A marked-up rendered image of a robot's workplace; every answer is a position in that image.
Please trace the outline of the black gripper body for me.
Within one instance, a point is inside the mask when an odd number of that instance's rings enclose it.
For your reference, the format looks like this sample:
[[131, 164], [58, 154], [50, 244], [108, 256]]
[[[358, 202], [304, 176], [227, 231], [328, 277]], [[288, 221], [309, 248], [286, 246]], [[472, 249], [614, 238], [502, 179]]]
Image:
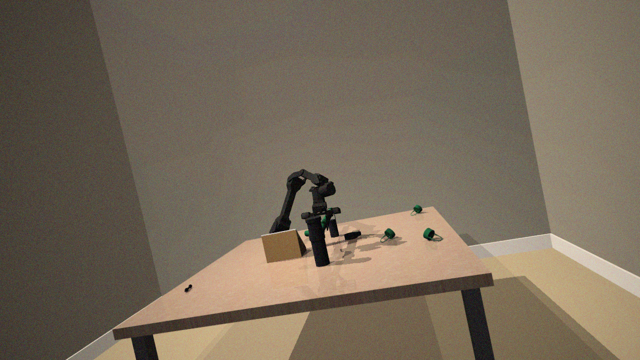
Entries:
[[[316, 201], [316, 203], [320, 203], [320, 201], [325, 202], [325, 198], [313, 199], [313, 202], [314, 201]], [[307, 219], [307, 218], [311, 218], [318, 215], [333, 215], [333, 214], [341, 214], [341, 209], [339, 207], [334, 207], [334, 208], [331, 208], [331, 210], [325, 209], [323, 210], [323, 212], [319, 212], [319, 213], [304, 212], [301, 214], [301, 219]]]

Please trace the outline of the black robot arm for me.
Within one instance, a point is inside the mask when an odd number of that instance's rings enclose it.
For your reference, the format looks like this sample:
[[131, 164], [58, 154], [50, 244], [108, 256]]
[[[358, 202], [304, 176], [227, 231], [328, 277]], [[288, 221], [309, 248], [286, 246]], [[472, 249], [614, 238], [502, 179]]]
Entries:
[[[304, 179], [299, 177], [303, 177]], [[334, 195], [336, 193], [336, 188], [332, 181], [329, 181], [328, 178], [324, 177], [322, 174], [311, 173], [304, 169], [300, 171], [293, 172], [287, 178], [286, 182], [286, 197], [285, 202], [283, 203], [282, 210], [278, 218], [275, 218], [272, 227], [270, 228], [269, 234], [278, 233], [281, 231], [290, 230], [291, 220], [290, 220], [290, 212], [294, 203], [295, 196], [297, 192], [301, 189], [301, 187], [306, 184], [306, 180], [309, 179], [311, 182], [316, 185], [312, 186], [309, 192], [312, 192], [312, 198], [320, 199], [327, 198], [328, 196]], [[327, 209], [327, 203], [320, 200], [320, 203], [313, 202], [312, 212], [316, 214], [318, 212], [322, 213]]]

